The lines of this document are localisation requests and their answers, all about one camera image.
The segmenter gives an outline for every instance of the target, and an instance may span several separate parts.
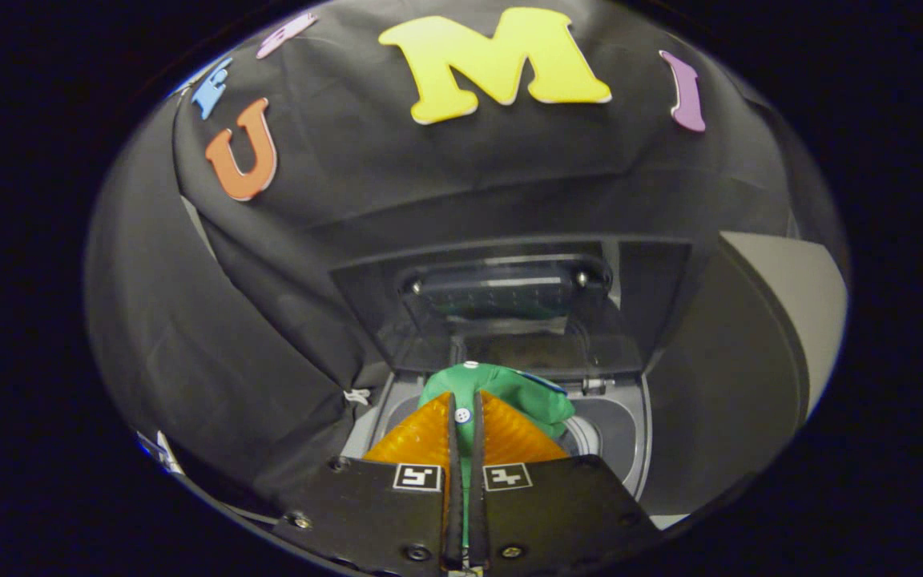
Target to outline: orange letter u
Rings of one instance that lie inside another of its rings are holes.
[[[276,146],[272,145],[272,135],[264,116],[267,106],[268,99],[257,99],[237,117],[238,127],[248,132],[248,139],[256,154],[256,166],[247,175],[237,167],[234,151],[230,149],[230,139],[234,136],[230,128],[216,135],[205,149],[205,158],[212,162],[220,185],[234,200],[252,200],[256,194],[267,189],[276,174]]]

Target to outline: pink letter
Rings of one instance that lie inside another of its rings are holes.
[[[305,28],[308,28],[316,21],[316,16],[311,14],[302,14],[294,18],[292,21],[285,23],[285,25],[280,26],[276,32],[270,34],[266,40],[263,40],[263,44],[259,47],[259,51],[256,52],[257,59],[264,59],[266,56],[270,55],[273,50],[276,50],[280,47],[280,44],[285,43],[285,41],[296,37],[298,34],[303,32]]]
[[[671,117],[690,131],[703,132],[700,93],[696,90],[696,70],[664,50],[660,51],[660,58],[669,63],[671,73],[675,76],[676,101],[671,107]]]

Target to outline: white string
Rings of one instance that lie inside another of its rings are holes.
[[[361,402],[364,406],[369,406],[369,395],[373,394],[369,389],[351,389],[344,391],[344,398],[348,401]]]

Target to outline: green fabric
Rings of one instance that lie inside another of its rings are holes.
[[[486,390],[521,413],[549,438],[559,438],[565,432],[564,421],[575,414],[575,407],[560,391],[523,377],[513,369],[498,365],[455,365],[429,377],[418,406],[432,401],[446,391],[454,393],[455,409],[472,412],[474,399],[480,390]],[[469,488],[474,420],[455,423],[458,433],[459,463],[461,463],[462,546],[469,546]]]

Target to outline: yellow letter m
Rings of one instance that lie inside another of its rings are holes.
[[[432,124],[472,114],[479,99],[458,88],[461,72],[492,99],[510,105],[528,59],[535,78],[529,94],[542,103],[605,103],[611,89],[597,80],[568,32],[571,19],[542,8],[508,8],[493,38],[443,16],[401,23],[380,35],[380,44],[404,52],[415,77],[418,102],[411,117]]]

